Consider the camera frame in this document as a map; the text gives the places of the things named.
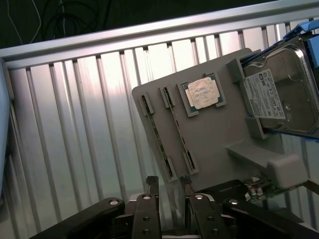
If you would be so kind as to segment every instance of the hard drive label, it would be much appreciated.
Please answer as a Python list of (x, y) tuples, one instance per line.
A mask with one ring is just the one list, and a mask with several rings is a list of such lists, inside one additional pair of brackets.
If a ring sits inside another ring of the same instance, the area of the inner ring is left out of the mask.
[(273, 76), (269, 69), (244, 79), (244, 87), (254, 117), (286, 119)]

